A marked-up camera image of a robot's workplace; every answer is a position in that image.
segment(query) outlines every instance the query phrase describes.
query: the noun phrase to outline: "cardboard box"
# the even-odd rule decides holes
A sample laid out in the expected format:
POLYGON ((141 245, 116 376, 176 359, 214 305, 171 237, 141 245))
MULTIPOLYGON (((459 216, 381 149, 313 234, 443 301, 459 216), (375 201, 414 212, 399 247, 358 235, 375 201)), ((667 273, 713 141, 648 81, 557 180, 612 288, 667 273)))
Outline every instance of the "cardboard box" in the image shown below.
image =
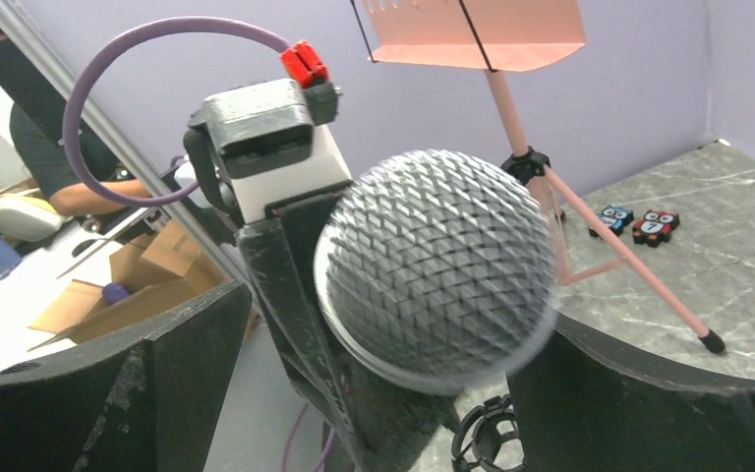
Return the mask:
POLYGON ((111 305, 101 286, 74 280, 29 327, 57 334, 54 340, 86 342, 170 310, 224 281, 175 221, 123 246, 109 262, 111 279, 126 287, 128 298, 111 305))

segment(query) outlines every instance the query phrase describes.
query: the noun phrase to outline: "music stand tripod legs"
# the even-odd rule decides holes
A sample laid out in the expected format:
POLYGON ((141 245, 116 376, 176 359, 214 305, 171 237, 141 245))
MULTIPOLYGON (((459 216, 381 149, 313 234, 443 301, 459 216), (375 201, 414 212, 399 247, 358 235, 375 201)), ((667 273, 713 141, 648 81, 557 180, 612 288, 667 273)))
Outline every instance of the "music stand tripod legs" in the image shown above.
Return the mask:
POLYGON ((496 109, 499 112, 499 117, 510 142, 511 151, 513 152, 513 156, 505 163, 503 170, 519 179, 523 185, 528 187, 531 196, 537 200, 546 214, 549 214, 551 211, 553 212, 556 218, 550 218, 550 224, 556 225, 562 221, 563 213, 553 193, 553 191, 557 191, 589 223, 590 228, 595 230, 618 254, 618 259, 615 261, 581 272, 571 273, 564 237, 554 227, 552 229, 552 237, 557 253, 560 283, 568 285, 626 264, 675 311, 678 317, 690 329, 693 329, 693 332, 699 336, 699 340, 702 341, 702 344, 709 351, 714 354, 724 353, 726 349, 725 342, 712 329, 702 323, 681 300, 673 295, 659 278, 601 222, 598 216, 592 212, 592 209, 549 167, 547 156, 528 146, 525 132, 519 121, 519 115, 516 113, 516 106, 513 103, 510 89, 505 81, 504 73, 501 71, 486 70, 485 75, 491 88, 491 94, 494 96, 496 109))

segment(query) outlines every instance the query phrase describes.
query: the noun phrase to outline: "owl figurine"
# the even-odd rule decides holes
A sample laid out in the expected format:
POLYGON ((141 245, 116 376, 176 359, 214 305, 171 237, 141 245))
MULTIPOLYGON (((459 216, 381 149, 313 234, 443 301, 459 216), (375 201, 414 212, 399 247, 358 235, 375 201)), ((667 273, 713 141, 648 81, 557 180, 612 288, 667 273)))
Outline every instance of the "owl figurine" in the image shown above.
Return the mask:
POLYGON ((678 223, 678 213, 648 209, 644 217, 632 226, 632 241, 658 248, 660 244, 669 242, 678 223))
MULTIPOLYGON (((629 223, 635 220, 635 215, 631 209, 607 205, 600 213, 598 213, 598 218, 611 230, 612 233, 614 233, 615 236, 620 236, 621 233, 623 233, 623 228, 627 227, 629 223)), ((589 228, 589 236, 597 238, 598 232, 589 228)))

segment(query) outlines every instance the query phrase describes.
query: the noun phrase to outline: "person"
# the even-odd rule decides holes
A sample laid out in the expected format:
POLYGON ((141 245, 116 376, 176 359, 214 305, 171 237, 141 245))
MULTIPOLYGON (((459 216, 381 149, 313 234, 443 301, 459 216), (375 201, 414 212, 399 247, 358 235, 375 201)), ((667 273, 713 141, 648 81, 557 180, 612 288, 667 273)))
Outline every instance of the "person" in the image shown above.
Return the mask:
MULTIPOLYGON (((7 35, 0 28, 0 40, 7 35)), ((97 219, 125 209, 89 189, 71 168, 65 151, 49 141, 16 103, 10 112, 10 136, 41 194, 63 216, 88 216, 97 219)), ((130 197, 147 198, 148 191, 137 179, 118 181, 119 159, 94 133, 81 133, 80 146, 91 174, 109 190, 130 197)))

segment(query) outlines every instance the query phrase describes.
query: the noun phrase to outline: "red connector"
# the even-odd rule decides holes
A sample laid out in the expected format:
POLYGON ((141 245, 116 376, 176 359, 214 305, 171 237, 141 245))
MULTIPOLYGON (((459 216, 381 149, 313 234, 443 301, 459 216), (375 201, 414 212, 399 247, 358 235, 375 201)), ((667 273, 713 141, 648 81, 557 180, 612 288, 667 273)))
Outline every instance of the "red connector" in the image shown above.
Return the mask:
POLYGON ((299 41, 279 54, 282 64, 291 79, 303 89, 328 80, 328 68, 322 64, 317 52, 305 41, 299 41))

